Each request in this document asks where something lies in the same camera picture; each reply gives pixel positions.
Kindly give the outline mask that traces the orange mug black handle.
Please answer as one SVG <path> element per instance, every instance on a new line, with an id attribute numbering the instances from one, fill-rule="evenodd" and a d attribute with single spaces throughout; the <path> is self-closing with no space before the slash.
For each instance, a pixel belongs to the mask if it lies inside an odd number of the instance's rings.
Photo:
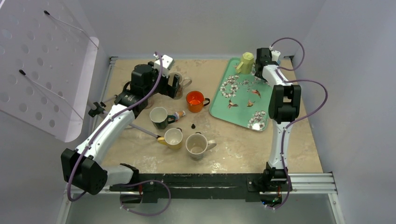
<path id="1" fill-rule="evenodd" d="M 198 113 L 210 104 L 210 99 L 205 98 L 200 91 L 190 91 L 186 95 L 186 103 L 190 112 Z"/>

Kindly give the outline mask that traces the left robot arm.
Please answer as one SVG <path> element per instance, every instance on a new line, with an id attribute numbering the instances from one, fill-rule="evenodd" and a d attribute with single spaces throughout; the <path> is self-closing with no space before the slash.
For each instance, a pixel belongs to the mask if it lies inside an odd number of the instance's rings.
<path id="1" fill-rule="evenodd" d="M 75 149 L 65 149 L 61 154 L 63 175 L 67 184 L 67 196 L 75 186 L 84 193 L 98 194 L 105 186 L 122 185 L 133 191 L 139 186 L 138 170 L 127 164 L 104 169 L 101 167 L 104 156 L 124 129 L 137 118 L 148 104 L 148 98 L 160 93 L 170 98 L 176 96 L 178 80 L 168 84 L 172 66 L 161 66 L 158 62 L 139 64 L 117 95 L 110 112 L 95 131 Z"/>

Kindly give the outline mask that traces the cream mug with coral print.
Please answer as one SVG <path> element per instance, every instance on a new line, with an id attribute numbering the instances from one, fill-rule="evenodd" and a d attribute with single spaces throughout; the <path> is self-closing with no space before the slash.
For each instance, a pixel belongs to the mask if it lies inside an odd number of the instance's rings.
<path id="1" fill-rule="evenodd" d="M 175 76 L 179 77 L 179 81 L 178 81 L 179 88 L 176 92 L 174 100 L 180 99 L 183 96 L 183 91 L 185 90 L 185 88 L 187 88 L 192 83 L 192 79 L 190 77 L 184 77 L 179 72 L 170 72 L 169 76 L 172 82 L 175 80 Z"/>

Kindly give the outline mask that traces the dark teal mug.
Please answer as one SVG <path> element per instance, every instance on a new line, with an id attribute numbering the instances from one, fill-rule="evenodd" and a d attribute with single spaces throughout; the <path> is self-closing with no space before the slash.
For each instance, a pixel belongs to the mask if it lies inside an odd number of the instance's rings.
<path id="1" fill-rule="evenodd" d="M 164 107 L 153 108 L 149 117 L 153 125 L 160 130 L 164 130 L 169 124 L 176 121 L 176 117 L 174 115 L 169 115 Z"/>

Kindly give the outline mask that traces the lime green mug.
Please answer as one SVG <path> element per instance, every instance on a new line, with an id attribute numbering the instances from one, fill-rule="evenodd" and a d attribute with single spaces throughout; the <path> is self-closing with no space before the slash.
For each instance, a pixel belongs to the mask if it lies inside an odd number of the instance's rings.
<path id="1" fill-rule="evenodd" d="M 249 74 L 252 71 L 254 64 L 254 55 L 250 52 L 245 52 L 240 58 L 240 62 L 237 64 L 235 71 L 237 74 Z"/>

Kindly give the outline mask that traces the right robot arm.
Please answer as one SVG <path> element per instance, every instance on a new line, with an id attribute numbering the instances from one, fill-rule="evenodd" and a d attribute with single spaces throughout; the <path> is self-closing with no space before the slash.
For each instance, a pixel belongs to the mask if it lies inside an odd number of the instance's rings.
<path id="1" fill-rule="evenodd" d="M 273 60 L 273 51 L 269 48 L 256 50 L 255 76 L 272 88 L 268 115 L 273 121 L 273 139 L 261 182 L 266 189 L 273 190 L 287 182 L 290 129 L 299 116 L 301 87 L 288 81 L 279 64 Z"/>

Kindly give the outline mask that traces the yellow mug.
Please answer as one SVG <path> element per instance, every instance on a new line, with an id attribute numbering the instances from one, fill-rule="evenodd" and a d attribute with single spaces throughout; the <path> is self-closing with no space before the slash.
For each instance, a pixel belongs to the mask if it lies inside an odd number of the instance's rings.
<path id="1" fill-rule="evenodd" d="M 181 128 L 167 130 L 163 137 L 157 138 L 157 142 L 166 145 L 172 150 L 179 150 L 183 143 L 183 132 Z"/>

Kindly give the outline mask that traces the beige dragon print mug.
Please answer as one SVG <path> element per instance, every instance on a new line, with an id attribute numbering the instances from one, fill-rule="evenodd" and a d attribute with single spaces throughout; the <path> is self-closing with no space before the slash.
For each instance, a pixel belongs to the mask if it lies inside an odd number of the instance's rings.
<path id="1" fill-rule="evenodd" d="M 202 133 L 196 132 L 190 135 L 185 142 L 189 156 L 196 161 L 203 159 L 205 152 L 217 145 L 215 140 L 208 140 Z"/>

